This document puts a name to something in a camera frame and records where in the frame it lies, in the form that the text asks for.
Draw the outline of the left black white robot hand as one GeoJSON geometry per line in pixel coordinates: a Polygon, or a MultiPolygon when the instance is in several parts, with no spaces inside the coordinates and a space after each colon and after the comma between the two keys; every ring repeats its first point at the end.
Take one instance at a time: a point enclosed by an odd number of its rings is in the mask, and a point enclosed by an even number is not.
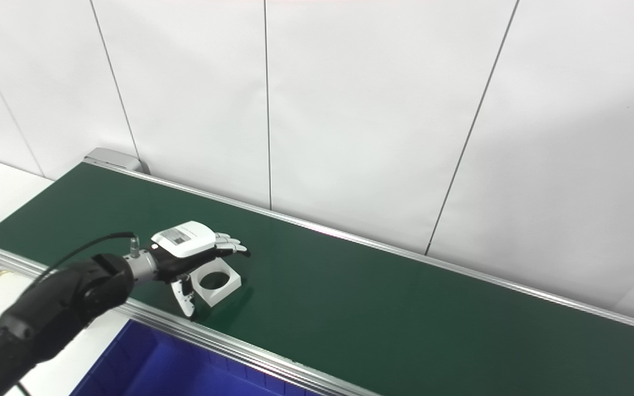
{"type": "Polygon", "coordinates": [[[148,253],[153,279],[171,286],[187,318],[195,314],[197,299],[212,308],[242,285],[240,275],[226,257],[251,256],[241,241],[196,221],[156,233],[151,237],[148,253]]]}

